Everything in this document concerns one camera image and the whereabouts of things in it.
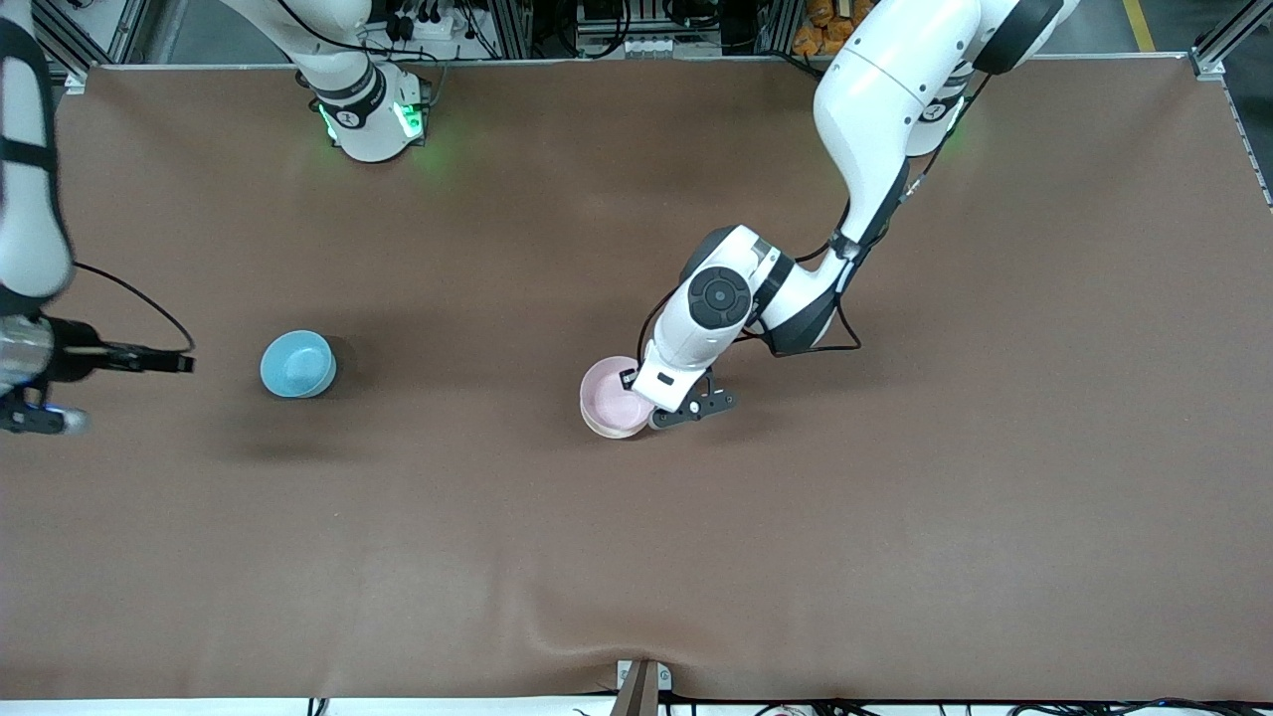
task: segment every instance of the table surface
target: table surface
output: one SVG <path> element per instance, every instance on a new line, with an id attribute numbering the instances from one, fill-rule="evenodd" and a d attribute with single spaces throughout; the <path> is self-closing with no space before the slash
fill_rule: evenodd
<path id="1" fill-rule="evenodd" d="M 699 238 L 792 254 L 843 182 L 782 64 L 456 69 L 359 166 L 290 73 L 95 70 L 81 260 L 192 376 L 0 438 L 0 696 L 1273 699 L 1273 218 L 1178 60 L 994 80 L 848 296 L 866 348 L 718 363 L 733 412 L 593 436 Z M 52 310 L 176 343 L 95 276 Z M 271 399 L 278 334 L 337 339 Z"/>

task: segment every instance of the black cable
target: black cable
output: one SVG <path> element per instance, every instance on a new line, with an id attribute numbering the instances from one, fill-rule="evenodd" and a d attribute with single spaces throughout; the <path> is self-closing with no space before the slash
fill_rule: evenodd
<path id="1" fill-rule="evenodd" d="M 933 168 L 933 163 L 937 162 L 937 155 L 941 154 L 942 148 L 946 147 L 946 140 L 955 135 L 955 130 L 959 129 L 960 122 L 962 122 L 964 117 L 967 116 L 967 111 L 970 107 L 973 107 L 973 102 L 976 102 L 976 98 L 981 96 L 981 90 L 985 89 L 985 85 L 990 83 L 992 76 L 994 75 L 985 75 L 985 78 L 981 79 L 981 84 L 976 85 L 976 89 L 973 92 L 973 96 L 967 98 L 967 102 L 964 104 L 964 108 L 960 110 L 960 116 L 955 120 L 955 126 L 952 126 L 950 131 L 946 132 L 946 136 L 943 136 L 942 140 L 937 143 L 937 149 L 933 149 L 932 155 L 928 158 L 928 163 L 924 164 L 924 171 L 919 172 L 919 176 L 915 177 L 915 181 L 910 183 L 910 189 L 908 190 L 908 192 L 914 191 L 914 189 L 919 186 L 919 182 L 922 182 L 924 177 L 928 176 L 928 169 Z"/>
<path id="2" fill-rule="evenodd" d="M 719 47 L 721 50 L 728 50 L 731 47 L 743 47 L 746 45 L 751 45 L 755 41 L 756 41 L 756 36 L 754 34 L 754 36 L 749 37 L 747 39 L 741 39 L 738 42 L 728 42 L 728 43 L 724 43 L 724 45 L 721 45 L 719 42 L 717 42 L 717 43 L 713 43 L 712 47 Z"/>
<path id="3" fill-rule="evenodd" d="M 715 5 L 715 9 L 712 11 L 710 18 L 693 19 L 689 17 L 677 15 L 676 11 L 672 9 L 673 1 L 675 0 L 663 0 L 663 14 L 667 15 L 667 19 L 672 20 L 673 23 L 686 29 L 709 29 L 721 24 L 721 5 Z"/>
<path id="4" fill-rule="evenodd" d="M 168 322 L 172 324 L 173 327 L 176 327 L 178 331 L 181 331 L 181 335 L 186 339 L 186 348 L 182 348 L 181 350 L 155 350 L 155 353 L 168 353 L 168 354 L 172 354 L 172 355 L 182 355 L 182 354 L 186 354 L 186 353 L 190 353 L 190 352 L 195 350 L 195 336 L 190 335 L 190 331 L 186 330 L 186 326 L 181 325 L 181 321 L 178 321 L 172 313 L 169 313 L 163 306 L 160 306 L 159 303 L 157 303 L 153 298 L 150 298 L 145 293 L 141 293 L 140 289 L 134 288 L 132 284 L 130 284 L 129 282 L 121 279 L 120 276 L 116 276 L 115 274 L 111 274 L 108 271 L 103 271 L 102 269 L 98 269 L 95 266 L 89 266 L 88 264 L 81 264 L 79 261 L 75 261 L 75 268 L 85 270 L 85 271 L 88 271 L 90 274 L 97 274 L 97 275 L 99 275 L 99 276 L 102 276 L 102 278 L 104 278 L 104 279 L 107 279 L 109 282 L 115 282 L 120 287 L 125 288 L 129 293 L 131 293 L 132 296 L 136 296 L 137 298 L 140 298 L 141 301 L 144 301 L 146 303 L 146 306 L 150 306 L 160 316 L 163 316 L 164 319 L 167 319 Z"/>
<path id="5" fill-rule="evenodd" d="M 456 47 L 456 60 L 458 60 L 458 59 L 460 59 L 460 48 Z M 429 108 L 430 110 L 434 108 L 434 107 L 437 107 L 438 102 L 442 102 L 442 90 L 447 87 L 447 73 L 449 73 L 449 71 L 451 71 L 451 64 L 449 62 L 442 65 L 442 78 L 438 79 L 438 87 L 435 87 L 433 89 L 433 93 L 429 97 Z"/>
<path id="6" fill-rule="evenodd" d="M 1046 713 L 1048 716 L 1092 716 L 1092 712 L 1082 706 L 1066 703 L 1018 703 L 1008 711 L 1008 716 L 1021 716 L 1027 712 Z"/>
<path id="7" fill-rule="evenodd" d="M 636 364 L 640 364 L 645 361 L 645 331 L 649 330 L 649 322 L 654 320 L 654 316 L 658 313 L 659 308 L 662 308 L 663 306 L 667 304 L 668 301 L 671 301 L 672 294 L 676 293 L 676 288 L 667 292 L 667 296 L 665 296 L 662 301 L 659 301 L 658 304 L 654 306 L 654 310 L 645 316 L 645 322 L 640 325 L 640 335 L 636 338 Z"/>
<path id="8" fill-rule="evenodd" d="M 1141 711 L 1142 708 L 1162 707 L 1162 708 L 1193 708 L 1197 711 L 1211 711 L 1213 713 L 1221 713 L 1222 716 L 1241 716 L 1241 712 L 1230 708 L 1221 703 L 1208 703 L 1202 701 L 1189 701 L 1186 698 L 1156 698 L 1153 701 L 1147 701 L 1144 703 L 1134 703 L 1125 706 L 1123 708 L 1108 708 L 1105 713 L 1109 716 L 1124 716 L 1125 713 L 1132 713 L 1133 711 Z"/>
<path id="9" fill-rule="evenodd" d="M 465 17 L 465 22 L 468 23 L 468 29 L 477 36 L 477 43 L 486 51 L 486 55 L 489 55 L 491 60 L 499 60 L 499 52 L 495 51 L 495 46 L 486 39 L 486 33 L 484 33 L 481 27 L 477 24 L 477 13 L 474 11 L 474 6 L 470 0 L 460 1 L 460 13 Z"/>
<path id="10" fill-rule="evenodd" d="M 799 71 L 802 71 L 802 73 L 807 74 L 808 76 L 811 76 L 813 79 L 817 79 L 817 80 L 822 79 L 822 75 L 826 74 L 825 71 L 822 71 L 822 70 L 815 68 L 813 65 L 811 65 L 808 62 L 808 57 L 805 57 L 805 61 L 801 62 L 799 60 L 796 59 L 794 55 L 791 55 L 788 52 L 783 52 L 782 50 L 765 50 L 764 52 L 760 52 L 760 55 L 770 56 L 770 57 L 782 57 L 783 60 L 787 60 L 797 70 L 799 70 Z"/>
<path id="11" fill-rule="evenodd" d="M 849 320 L 844 316 L 844 303 L 843 303 L 843 299 L 844 299 L 844 294 L 843 293 L 839 293 L 839 294 L 835 296 L 835 315 L 840 319 L 840 325 L 844 326 L 844 331 L 849 334 L 849 338 L 853 339 L 853 343 L 848 343 L 848 344 L 843 344 L 843 345 L 817 345 L 817 347 L 810 347 L 810 348 L 806 348 L 803 350 L 797 350 L 794 353 L 779 353 L 778 350 L 774 350 L 773 347 L 770 347 L 769 348 L 769 353 L 774 358 L 794 358 L 796 355 L 807 355 L 810 353 L 844 353 L 844 352 L 848 352 L 848 350 L 861 350 L 862 349 L 862 339 L 858 338 L 858 333 L 853 330 L 853 326 L 849 325 Z M 756 317 L 756 322 L 760 324 L 760 327 L 764 330 L 765 334 L 769 333 L 769 326 L 765 325 L 764 319 Z M 760 334 L 760 335 L 752 334 L 752 335 L 755 335 L 756 338 L 764 338 L 763 334 Z M 873 713 L 871 713 L 869 711 L 867 711 L 864 708 L 861 708 L 861 712 L 855 711 L 855 713 L 858 713 L 858 716 L 875 716 Z"/>
<path id="12" fill-rule="evenodd" d="M 565 51 L 569 52 L 572 57 L 584 59 L 584 60 L 600 60 L 602 57 L 610 56 L 616 50 L 624 46 L 624 41 L 628 39 L 628 33 L 633 25 L 633 13 L 631 8 L 628 5 L 628 0 L 615 0 L 617 5 L 617 11 L 615 13 L 615 37 L 610 39 L 610 43 L 606 45 L 606 48 L 603 51 L 596 55 L 588 55 L 587 52 L 580 52 L 579 48 L 575 47 L 574 42 L 570 42 L 570 39 L 566 38 L 565 29 L 570 27 L 572 23 L 578 25 L 578 20 L 575 18 L 568 18 L 565 17 L 564 13 L 565 8 L 573 0 L 559 0 L 556 5 L 556 18 L 555 18 L 558 42 L 561 43 L 561 47 L 564 47 Z"/>
<path id="13" fill-rule="evenodd" d="M 819 246 L 812 252 L 806 254 L 803 256 L 797 256 L 797 257 L 792 259 L 792 261 L 796 261 L 797 264 L 803 264 L 805 261 L 810 261 L 812 259 L 817 259 L 822 254 L 826 254 L 826 250 L 830 248 L 830 247 L 831 247 L 831 242 L 827 241 L 826 243 L 824 243 L 822 246 Z"/>
<path id="14" fill-rule="evenodd" d="M 348 42 L 340 42 L 340 41 L 332 39 L 332 38 L 325 36 L 325 34 L 322 34 L 321 32 L 316 31 L 314 28 L 309 27 L 304 20 L 302 20 L 300 15 L 298 15 L 295 13 L 295 10 L 293 10 L 292 6 L 288 5 L 286 0 L 278 0 L 278 1 L 279 1 L 279 5 L 281 5 L 283 9 L 286 10 L 288 15 L 290 15 L 292 19 L 297 22 L 298 25 L 300 25 L 302 28 L 304 28 L 304 31 L 308 32 L 309 34 L 317 37 L 318 39 L 322 39 L 323 42 L 326 42 L 328 45 L 334 45 L 336 47 L 342 47 L 345 50 L 359 50 L 362 52 L 367 52 L 368 55 L 382 55 L 384 57 L 392 57 L 393 55 L 407 55 L 407 56 L 415 56 L 416 59 L 420 59 L 420 60 L 428 59 L 430 62 L 439 62 L 440 61 L 437 57 L 434 57 L 433 55 L 430 55 L 429 52 L 425 52 L 424 50 L 384 50 L 384 48 L 381 48 L 381 47 L 368 47 L 365 45 L 350 45 Z"/>
<path id="15" fill-rule="evenodd" d="M 863 708 L 861 703 L 854 703 L 852 701 L 838 698 L 827 702 L 827 705 L 831 707 L 833 713 L 839 710 L 844 713 L 853 713 L 854 716 L 878 716 L 875 711 L 868 711 L 867 708 Z"/>

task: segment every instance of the yellow floor line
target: yellow floor line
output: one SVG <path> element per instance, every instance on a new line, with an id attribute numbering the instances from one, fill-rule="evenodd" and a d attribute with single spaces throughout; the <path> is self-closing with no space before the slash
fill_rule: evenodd
<path id="1" fill-rule="evenodd" d="M 1150 25 L 1144 22 L 1144 10 L 1141 9 L 1141 0 L 1123 0 L 1123 9 L 1127 10 L 1127 22 L 1132 23 L 1132 34 L 1136 36 L 1136 46 L 1141 52 L 1153 52 L 1153 36 L 1150 34 Z"/>

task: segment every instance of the pink bowl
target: pink bowl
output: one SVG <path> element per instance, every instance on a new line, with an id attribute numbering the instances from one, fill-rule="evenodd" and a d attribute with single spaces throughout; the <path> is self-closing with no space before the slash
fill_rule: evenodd
<path id="1" fill-rule="evenodd" d="M 602 358 L 583 375 L 579 383 L 579 413 L 592 432 L 614 440 L 640 432 L 654 412 L 654 404 L 624 390 L 619 373 L 635 368 L 636 359 L 626 355 Z"/>

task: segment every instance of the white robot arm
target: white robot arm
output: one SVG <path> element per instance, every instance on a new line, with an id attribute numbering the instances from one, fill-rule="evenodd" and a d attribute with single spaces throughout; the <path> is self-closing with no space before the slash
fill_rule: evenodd
<path id="1" fill-rule="evenodd" d="M 225 3 L 292 57 L 350 157 L 381 162 L 423 138 L 428 84 L 373 62 L 356 42 L 370 0 Z M 195 362 L 188 349 L 107 343 L 87 324 L 43 313 L 75 271 L 57 197 L 50 87 L 31 0 L 0 0 L 0 429 L 60 434 L 83 432 L 88 417 L 50 404 L 50 383 L 97 369 L 186 373 Z"/>
<path id="2" fill-rule="evenodd" d="M 671 427 L 736 401 L 694 389 L 751 326 L 777 355 L 810 350 L 845 285 L 887 229 L 909 178 L 908 157 L 953 127 L 973 69 L 1006 73 L 1043 46 L 1078 0 L 883 0 L 831 61 L 813 120 L 844 177 L 849 204 L 813 270 L 746 227 L 708 234 L 624 385 Z"/>
<path id="3" fill-rule="evenodd" d="M 318 97 L 327 132 L 359 162 L 392 159 L 421 141 L 429 84 L 388 61 L 373 61 L 358 33 L 372 0 L 222 0 L 295 62 Z"/>

